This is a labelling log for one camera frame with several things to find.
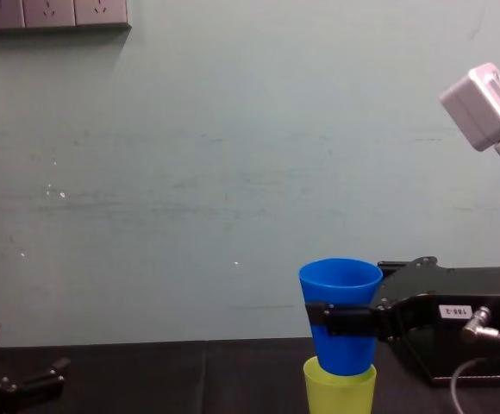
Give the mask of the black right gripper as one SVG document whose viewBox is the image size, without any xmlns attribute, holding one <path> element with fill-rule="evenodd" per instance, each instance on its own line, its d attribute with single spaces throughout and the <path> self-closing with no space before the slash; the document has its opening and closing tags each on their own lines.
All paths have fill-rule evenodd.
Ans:
<svg viewBox="0 0 500 414">
<path fill-rule="evenodd" d="M 485 327 L 500 332 L 500 267 L 438 267 L 434 256 L 381 260 L 380 286 L 373 304 L 307 302 L 312 326 L 329 336 L 371 336 L 399 341 L 425 327 L 460 331 L 481 307 L 489 310 Z"/>
</svg>

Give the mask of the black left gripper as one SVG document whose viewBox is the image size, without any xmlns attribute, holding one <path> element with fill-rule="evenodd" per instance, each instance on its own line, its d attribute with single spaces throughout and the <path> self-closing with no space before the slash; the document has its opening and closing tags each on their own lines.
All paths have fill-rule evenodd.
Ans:
<svg viewBox="0 0 500 414">
<path fill-rule="evenodd" d="M 18 413 L 57 400 L 71 364 L 69 358 L 60 358 L 50 367 L 20 378 L 15 384 L 0 384 L 0 413 Z"/>
</svg>

